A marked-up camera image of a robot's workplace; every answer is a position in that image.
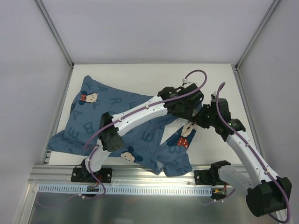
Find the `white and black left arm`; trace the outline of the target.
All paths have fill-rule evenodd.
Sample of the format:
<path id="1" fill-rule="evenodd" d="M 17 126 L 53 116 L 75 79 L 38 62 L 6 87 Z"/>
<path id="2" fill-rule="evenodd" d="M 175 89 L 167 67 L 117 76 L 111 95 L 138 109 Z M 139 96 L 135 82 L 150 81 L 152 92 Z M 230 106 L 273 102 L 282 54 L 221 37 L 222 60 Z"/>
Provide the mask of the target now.
<path id="1" fill-rule="evenodd" d="M 165 87 L 153 98 L 128 111 L 115 115 L 102 114 L 100 129 L 94 134 L 97 143 L 92 146 L 91 154 L 81 162 L 81 176 L 87 182 L 95 181 L 105 159 L 124 146 L 122 137 L 135 127 L 167 114 L 191 120 L 203 97 L 196 84 L 186 88 Z"/>

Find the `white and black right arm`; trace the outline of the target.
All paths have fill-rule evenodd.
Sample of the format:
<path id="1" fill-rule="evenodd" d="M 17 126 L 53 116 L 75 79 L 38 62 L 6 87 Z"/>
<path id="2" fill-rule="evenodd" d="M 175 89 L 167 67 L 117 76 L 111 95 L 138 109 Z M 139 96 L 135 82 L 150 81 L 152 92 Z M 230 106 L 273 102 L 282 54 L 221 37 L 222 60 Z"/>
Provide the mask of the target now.
<path id="1" fill-rule="evenodd" d="M 247 176 L 241 174 L 230 162 L 223 160 L 211 164 L 208 171 L 199 175 L 199 179 L 213 186 L 226 182 L 242 192 L 249 210 L 256 217 L 287 210 L 286 219 L 289 220 L 290 180 L 281 178 L 250 144 L 242 122 L 231 118 L 227 100 L 212 99 L 210 104 L 203 105 L 193 116 L 192 122 L 202 128 L 215 128 L 215 132 L 233 149 L 248 173 Z"/>

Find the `blue cartoon print pillowcase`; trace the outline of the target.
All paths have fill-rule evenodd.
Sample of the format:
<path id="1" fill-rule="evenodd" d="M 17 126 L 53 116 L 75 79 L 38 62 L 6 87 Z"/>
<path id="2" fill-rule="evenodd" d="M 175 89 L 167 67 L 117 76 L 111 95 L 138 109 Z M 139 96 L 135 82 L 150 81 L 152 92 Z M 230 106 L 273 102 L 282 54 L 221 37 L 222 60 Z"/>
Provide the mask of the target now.
<path id="1" fill-rule="evenodd" d="M 88 156 L 90 152 L 84 150 L 84 144 L 99 130 L 103 113 L 114 115 L 125 112 L 150 98 L 104 85 L 86 76 L 71 104 L 65 129 L 49 140 L 47 148 L 55 152 Z M 192 170 L 187 149 L 196 134 L 195 126 L 187 122 L 160 144 L 165 126 L 175 119 L 168 114 L 135 127 L 122 137 L 124 147 L 110 156 L 137 163 L 157 173 L 164 171 L 166 176 L 185 175 Z"/>

